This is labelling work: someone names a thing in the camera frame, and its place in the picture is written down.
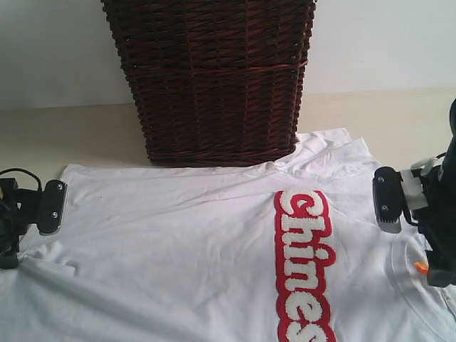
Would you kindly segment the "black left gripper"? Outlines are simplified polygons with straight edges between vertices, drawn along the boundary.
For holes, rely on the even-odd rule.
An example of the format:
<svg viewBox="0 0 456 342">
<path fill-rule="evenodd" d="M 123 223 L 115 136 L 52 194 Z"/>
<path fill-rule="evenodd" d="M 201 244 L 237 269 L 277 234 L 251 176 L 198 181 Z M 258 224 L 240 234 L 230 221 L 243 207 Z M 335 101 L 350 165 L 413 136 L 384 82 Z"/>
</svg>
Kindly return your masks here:
<svg viewBox="0 0 456 342">
<path fill-rule="evenodd" d="M 17 253 L 25 225 L 18 220 L 18 201 L 14 195 L 17 189 L 14 178 L 1 178 L 1 270 L 15 269 L 19 265 Z"/>
</svg>

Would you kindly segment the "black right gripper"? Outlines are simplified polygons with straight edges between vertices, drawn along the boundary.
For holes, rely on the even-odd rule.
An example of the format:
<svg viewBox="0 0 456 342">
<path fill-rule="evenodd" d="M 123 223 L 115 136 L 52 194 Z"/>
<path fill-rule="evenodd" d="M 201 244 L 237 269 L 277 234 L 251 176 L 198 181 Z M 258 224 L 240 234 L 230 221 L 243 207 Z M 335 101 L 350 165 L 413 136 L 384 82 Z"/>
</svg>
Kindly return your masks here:
<svg viewBox="0 0 456 342">
<path fill-rule="evenodd" d="M 435 287 L 455 285 L 455 141 L 451 141 L 442 164 L 421 177 L 427 207 L 415 218 L 436 259 L 445 269 L 429 266 L 427 282 Z"/>
</svg>

